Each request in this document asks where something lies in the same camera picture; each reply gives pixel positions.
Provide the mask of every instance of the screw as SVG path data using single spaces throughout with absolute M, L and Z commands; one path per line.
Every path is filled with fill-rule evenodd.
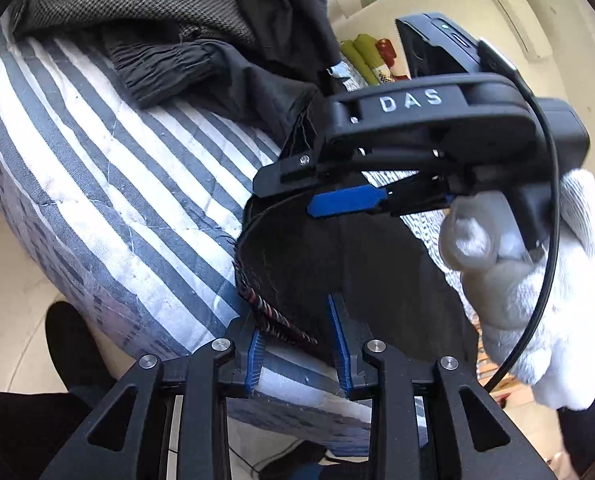
M 370 351 L 375 352 L 376 354 L 379 354 L 380 352 L 383 352 L 386 350 L 386 343 L 384 341 L 380 341 L 379 339 L 372 339 L 371 341 L 369 341 L 367 343 L 367 348 Z
M 225 350 L 228 350 L 229 346 L 231 346 L 231 341 L 229 341 L 225 337 L 213 339 L 213 343 L 211 343 L 211 348 L 218 352 L 223 352 Z
M 147 354 L 143 355 L 140 360 L 140 368 L 144 368 L 148 370 L 149 368 L 153 368 L 156 364 L 158 364 L 158 358 L 155 355 Z
M 455 370 L 457 368 L 457 359 L 447 355 L 439 360 L 439 364 L 442 365 L 442 368 L 446 368 L 447 370 Z

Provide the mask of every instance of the white glove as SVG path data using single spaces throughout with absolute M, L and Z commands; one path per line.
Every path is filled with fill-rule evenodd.
M 585 410 L 595 399 L 595 180 L 584 170 L 562 179 L 560 248 L 541 323 L 511 369 L 535 400 Z M 480 317 L 484 349 L 501 364 L 524 332 L 544 279 L 533 264 L 511 208 L 499 192 L 458 198 L 439 235 L 447 266 L 461 271 Z

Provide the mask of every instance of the triangular cutout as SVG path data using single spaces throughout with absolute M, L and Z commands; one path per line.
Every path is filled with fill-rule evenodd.
M 506 446 L 511 442 L 509 435 L 469 388 L 460 389 L 459 396 L 462 399 L 466 420 L 468 420 L 468 429 L 471 430 L 471 438 L 476 451 L 488 451 L 495 447 Z
M 105 447 L 111 451 L 122 451 L 137 395 L 138 390 L 134 386 L 124 391 L 89 434 L 89 444 Z

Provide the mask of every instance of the green rolled cloth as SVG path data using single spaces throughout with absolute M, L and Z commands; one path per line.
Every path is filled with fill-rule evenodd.
M 368 34 L 358 34 L 355 41 L 353 41 L 355 50 L 359 52 L 367 65 L 369 65 L 371 72 L 373 72 L 373 75 L 377 78 L 380 84 L 392 83 L 394 81 L 393 76 L 391 75 L 391 71 L 386 65 L 386 62 L 382 59 L 382 56 L 380 56 L 380 52 L 375 46 L 376 43 L 377 40 Z
M 354 42 L 351 40 L 342 41 L 340 45 L 341 52 L 347 57 L 356 70 L 361 74 L 361 76 L 369 83 L 371 86 L 379 85 L 379 81 L 373 71 L 370 69 L 367 62 L 364 61 L 364 58 L 361 54 L 356 50 Z

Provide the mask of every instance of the striped bedsheet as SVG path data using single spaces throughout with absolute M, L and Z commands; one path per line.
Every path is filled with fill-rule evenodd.
M 20 243 L 134 357 L 168 359 L 223 335 L 248 307 L 232 267 L 242 208 L 278 147 L 260 130 L 182 100 L 141 110 L 92 42 L 16 44 L 7 24 L 4 15 L 0 209 Z M 439 259 L 441 218 L 404 221 L 461 293 Z M 279 342 L 268 345 L 254 398 L 229 399 L 228 414 L 339 455 L 368 451 L 370 403 L 344 399 L 333 369 Z

